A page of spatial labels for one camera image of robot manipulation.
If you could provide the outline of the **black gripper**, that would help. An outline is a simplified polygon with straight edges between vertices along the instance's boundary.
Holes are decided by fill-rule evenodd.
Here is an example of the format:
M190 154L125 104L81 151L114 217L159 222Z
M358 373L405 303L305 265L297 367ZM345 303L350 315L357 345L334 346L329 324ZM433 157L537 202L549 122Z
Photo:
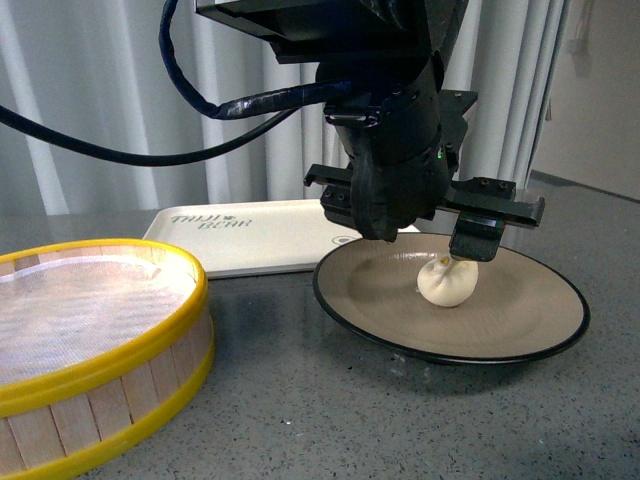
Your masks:
M416 220L432 219L439 209L454 211L450 256L490 262L505 227L537 227L544 202L517 201L510 181L454 180L467 130L464 115L477 95L443 89L443 77L438 52L321 63L317 80L344 81L352 88L324 107L349 163L313 165L304 182L322 186L328 220L368 240L392 242Z

